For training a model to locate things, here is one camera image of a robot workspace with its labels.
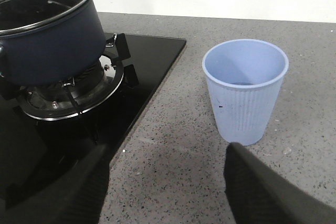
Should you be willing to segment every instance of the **stainless steel burner rim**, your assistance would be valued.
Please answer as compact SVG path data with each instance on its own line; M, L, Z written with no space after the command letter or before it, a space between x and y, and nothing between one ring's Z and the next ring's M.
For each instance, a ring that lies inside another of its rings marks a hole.
M100 62L101 62L102 66L105 65L105 62L104 62L103 59L108 59L108 58L106 56L102 56L100 58ZM123 80L123 76L124 76L122 62L117 61L115 63L115 65L114 66L111 65L111 67L115 67L115 76L114 76L112 82L110 84L107 84L107 86L108 87L114 87L114 88L112 90L110 90L109 93L106 96L104 96L103 99L100 99L98 102L94 102L90 106L84 106L84 109L83 109L82 113L86 113L86 112L96 108L100 104L102 104L104 101L106 101L108 98L110 98L113 95L113 93L120 86L120 84ZM97 87L94 88L93 90L91 90L90 93L95 93L97 88L101 88L101 87L99 87L99 85L106 84L106 81L107 81L106 78L107 77L104 77L102 79L102 81L97 85ZM39 116L38 114L41 114L41 113L44 113L44 112L51 112L51 111L48 111L48 110L43 111L43 110L34 108L32 105L30 105L27 102L27 97L26 97L26 95L23 95L23 94L18 96L17 100L18 100L20 106L22 107L23 112L33 119L38 119L38 120L42 120L42 121L58 121L58 120L64 120L64 119L69 119L69 118L73 118L75 116L78 116L78 113L74 110L73 107L65 109L65 110L55 110L55 111L53 111L52 116L51 115Z

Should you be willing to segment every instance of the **countertop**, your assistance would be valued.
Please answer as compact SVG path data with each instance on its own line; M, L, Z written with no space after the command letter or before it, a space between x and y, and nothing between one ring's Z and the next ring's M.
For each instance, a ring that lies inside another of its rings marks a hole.
M107 32L185 38L187 46L111 161L105 223L234 224L225 196L228 143L217 129L201 62L214 45L256 38L289 71L264 137L247 148L336 207L336 24L99 13Z

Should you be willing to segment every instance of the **gas stove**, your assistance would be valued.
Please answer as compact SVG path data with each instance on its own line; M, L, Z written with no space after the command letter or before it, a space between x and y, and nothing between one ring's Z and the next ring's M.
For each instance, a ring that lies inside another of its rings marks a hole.
M7 95L13 87L2 86L3 223L98 221L109 162L186 44L117 35L128 54L114 46L116 34L105 36L109 47L99 60L67 81L15 87L14 98Z

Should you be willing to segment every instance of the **light blue cup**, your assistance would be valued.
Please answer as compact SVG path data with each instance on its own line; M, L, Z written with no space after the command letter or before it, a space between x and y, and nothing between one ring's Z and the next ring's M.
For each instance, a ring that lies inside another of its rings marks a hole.
M243 145L258 142L289 67L286 54L266 41L230 40L211 48L202 67L222 138Z

